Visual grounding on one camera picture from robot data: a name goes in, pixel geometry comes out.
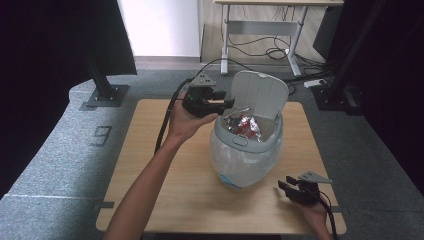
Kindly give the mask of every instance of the white trash can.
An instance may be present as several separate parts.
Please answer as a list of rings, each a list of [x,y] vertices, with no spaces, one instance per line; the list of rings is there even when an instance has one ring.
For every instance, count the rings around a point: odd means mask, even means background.
[[[241,71],[233,78],[234,108],[250,107],[261,130],[262,141],[236,135],[225,129],[227,110],[215,121],[209,149],[212,164],[222,182],[235,188],[248,187],[262,180],[282,154],[283,117],[281,110],[289,90],[280,79],[267,74]]]

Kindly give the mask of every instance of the trash can lid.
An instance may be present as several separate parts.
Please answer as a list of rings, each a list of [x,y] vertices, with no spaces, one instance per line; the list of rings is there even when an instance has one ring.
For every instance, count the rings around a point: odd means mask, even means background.
[[[253,115],[275,119],[289,97],[287,85],[276,77],[253,71],[238,72],[231,87],[238,109],[251,107]]]

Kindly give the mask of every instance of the black curtain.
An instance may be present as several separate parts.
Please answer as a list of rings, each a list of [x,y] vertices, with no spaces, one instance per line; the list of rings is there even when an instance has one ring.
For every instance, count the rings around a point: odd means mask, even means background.
[[[2,1],[0,19],[2,197],[92,79],[84,52],[105,75],[136,70],[116,0]]]
[[[346,52],[378,1],[346,0],[329,60]],[[424,193],[424,3],[384,2],[340,80],[361,89],[364,116]]]

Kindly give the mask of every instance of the table top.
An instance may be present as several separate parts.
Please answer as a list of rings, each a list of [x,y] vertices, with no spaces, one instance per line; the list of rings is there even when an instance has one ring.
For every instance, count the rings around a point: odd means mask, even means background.
[[[156,138],[169,100],[140,100],[104,201],[97,228],[106,230],[123,196],[153,156]],[[313,171],[327,177],[317,145],[300,103],[288,102],[283,110],[283,154],[260,182],[240,190],[224,185],[213,169],[209,136],[213,123],[201,127],[179,150],[159,194],[146,232],[304,234],[312,233],[305,219],[277,180]],[[333,206],[331,185],[320,184]],[[334,213],[337,232],[346,232],[341,213]]]
[[[342,6],[343,0],[214,0],[223,5]]]

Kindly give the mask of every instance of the desk leg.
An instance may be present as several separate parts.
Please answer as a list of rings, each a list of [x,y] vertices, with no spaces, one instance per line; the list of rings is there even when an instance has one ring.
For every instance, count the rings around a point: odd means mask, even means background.
[[[224,46],[222,47],[221,55],[221,74],[228,74],[228,24],[230,22],[230,5],[225,5],[227,9],[226,17],[224,19]]]
[[[297,65],[296,58],[294,53],[296,51],[296,45],[299,41],[300,33],[302,32],[303,24],[305,22],[306,13],[308,12],[308,6],[304,6],[302,10],[302,16],[300,20],[297,22],[296,33],[294,35],[293,41],[290,45],[290,49],[286,49],[285,52],[287,54],[287,59],[289,60],[290,66],[293,70],[293,74],[295,76],[302,75],[299,70],[299,66]]]

